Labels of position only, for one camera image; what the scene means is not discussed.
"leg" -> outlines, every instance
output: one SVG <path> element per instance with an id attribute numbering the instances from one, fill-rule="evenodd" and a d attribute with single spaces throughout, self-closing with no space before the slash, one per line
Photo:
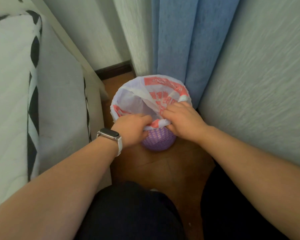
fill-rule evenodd
<path id="1" fill-rule="evenodd" d="M 218 164 L 202 193 L 201 217 L 205 240 L 288 239 L 251 205 Z"/>
<path id="2" fill-rule="evenodd" d="M 179 219 L 166 195 L 125 182 L 96 194 L 75 239 L 186 239 Z"/>

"trash can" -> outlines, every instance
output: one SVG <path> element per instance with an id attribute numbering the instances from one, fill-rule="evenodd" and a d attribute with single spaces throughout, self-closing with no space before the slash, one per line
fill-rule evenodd
<path id="1" fill-rule="evenodd" d="M 110 112 L 114 122 L 128 114 L 150 115 L 152 123 L 144 127 L 149 135 L 141 143 L 150 150 L 163 151 L 172 146 L 176 136 L 165 127 L 171 122 L 162 112 L 169 104 L 181 101 L 191 104 L 188 90 L 179 80 L 164 75 L 139 76 L 119 88 Z"/>

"wall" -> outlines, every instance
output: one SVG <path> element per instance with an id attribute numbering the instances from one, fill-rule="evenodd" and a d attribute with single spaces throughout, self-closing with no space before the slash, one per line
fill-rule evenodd
<path id="1" fill-rule="evenodd" d="M 199 111 L 300 165 L 300 0 L 241 0 Z"/>
<path id="2" fill-rule="evenodd" d="M 94 70 L 130 59 L 113 0 L 44 0 Z"/>
<path id="3" fill-rule="evenodd" d="M 137 76 L 152 74 L 151 0 L 113 0 Z"/>

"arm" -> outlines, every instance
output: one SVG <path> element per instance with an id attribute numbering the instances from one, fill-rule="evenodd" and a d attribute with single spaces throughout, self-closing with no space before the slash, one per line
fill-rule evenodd
<path id="1" fill-rule="evenodd" d="M 224 169 L 241 193 L 278 230 L 300 239 L 300 167 L 208 126 L 186 102 L 163 116 L 176 135 L 199 144 Z"/>
<path id="2" fill-rule="evenodd" d="M 148 135 L 143 127 L 151 122 L 127 115 L 112 130 L 128 147 Z M 0 205 L 0 239 L 73 239 L 117 153 L 116 141 L 98 137 L 26 184 Z"/>

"left hand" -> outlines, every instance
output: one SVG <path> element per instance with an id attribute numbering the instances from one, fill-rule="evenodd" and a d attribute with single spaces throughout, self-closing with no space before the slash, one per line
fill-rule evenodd
<path id="1" fill-rule="evenodd" d="M 123 148 L 133 146 L 148 136 L 143 128 L 152 123 L 150 115 L 129 114 L 121 116 L 112 126 L 112 130 L 120 134 Z"/>

